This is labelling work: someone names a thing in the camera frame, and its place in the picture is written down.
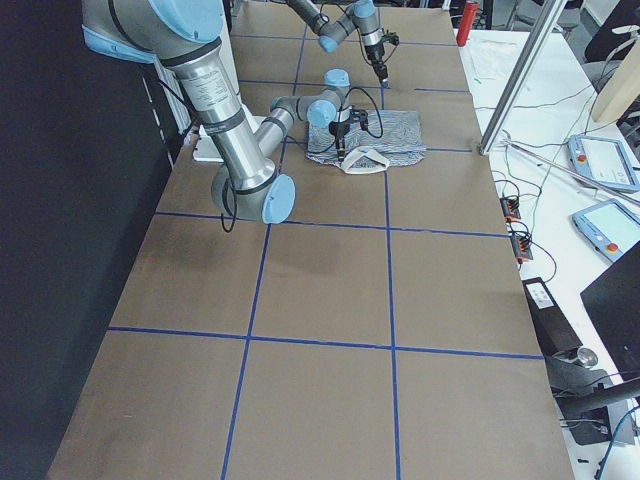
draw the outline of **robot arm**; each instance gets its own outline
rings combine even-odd
[[[157,56],[175,73],[224,160],[211,187],[216,205],[234,217],[280,223],[293,208],[295,187],[267,156],[295,120],[343,123],[352,112],[348,75],[332,70],[319,95],[276,99],[254,134],[220,60],[222,15],[215,0],[83,0],[90,49],[134,62]]]
[[[313,33],[318,35],[318,43],[327,53],[335,51],[357,29],[367,59],[380,85],[388,86],[389,74],[384,62],[384,44],[389,42],[397,46],[399,38],[395,33],[385,33],[380,27],[378,10],[373,5],[373,0],[358,0],[348,5],[343,9],[343,15],[334,23],[331,23],[329,17],[321,13],[310,0],[287,0],[287,5],[304,20]]]

